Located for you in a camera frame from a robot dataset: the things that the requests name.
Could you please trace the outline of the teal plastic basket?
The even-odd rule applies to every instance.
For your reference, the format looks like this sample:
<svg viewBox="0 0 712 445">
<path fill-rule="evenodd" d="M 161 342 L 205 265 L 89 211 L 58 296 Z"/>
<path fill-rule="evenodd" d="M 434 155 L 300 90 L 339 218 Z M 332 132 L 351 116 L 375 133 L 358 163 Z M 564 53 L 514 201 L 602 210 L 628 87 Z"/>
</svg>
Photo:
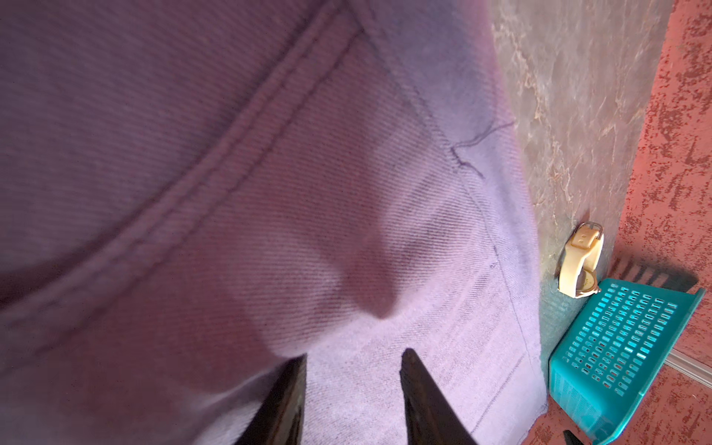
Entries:
<svg viewBox="0 0 712 445">
<path fill-rule="evenodd" d="M 552 399 L 594 444 L 628 426 L 706 291 L 606 279 L 549 360 Z"/>
</svg>

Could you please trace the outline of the purple trousers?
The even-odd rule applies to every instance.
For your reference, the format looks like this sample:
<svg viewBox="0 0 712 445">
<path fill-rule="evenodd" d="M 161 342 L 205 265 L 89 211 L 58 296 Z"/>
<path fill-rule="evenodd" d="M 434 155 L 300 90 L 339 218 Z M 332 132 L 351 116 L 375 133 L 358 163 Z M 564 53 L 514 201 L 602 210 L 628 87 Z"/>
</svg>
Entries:
<svg viewBox="0 0 712 445">
<path fill-rule="evenodd" d="M 5 1 L 1 441 L 402 444 L 415 350 L 483 444 L 546 409 L 484 1 Z"/>
</svg>

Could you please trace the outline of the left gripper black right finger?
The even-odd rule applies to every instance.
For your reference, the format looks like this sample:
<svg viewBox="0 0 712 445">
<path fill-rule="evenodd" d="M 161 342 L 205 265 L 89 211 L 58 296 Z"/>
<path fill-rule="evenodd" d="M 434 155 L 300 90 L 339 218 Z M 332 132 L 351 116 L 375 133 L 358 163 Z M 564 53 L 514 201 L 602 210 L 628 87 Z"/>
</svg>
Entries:
<svg viewBox="0 0 712 445">
<path fill-rule="evenodd" d="M 410 348 L 402 354 L 400 384 L 409 444 L 476 444 L 416 351 Z"/>
</svg>

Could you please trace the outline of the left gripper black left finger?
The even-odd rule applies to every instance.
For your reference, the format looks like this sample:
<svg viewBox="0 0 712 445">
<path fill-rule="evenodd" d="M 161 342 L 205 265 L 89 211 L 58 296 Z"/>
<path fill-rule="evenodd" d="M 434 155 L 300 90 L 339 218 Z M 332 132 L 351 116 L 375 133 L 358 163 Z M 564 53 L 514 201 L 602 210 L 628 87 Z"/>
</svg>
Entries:
<svg viewBox="0 0 712 445">
<path fill-rule="evenodd" d="M 307 387 L 307 355 L 290 360 L 235 445 L 299 445 Z"/>
</svg>

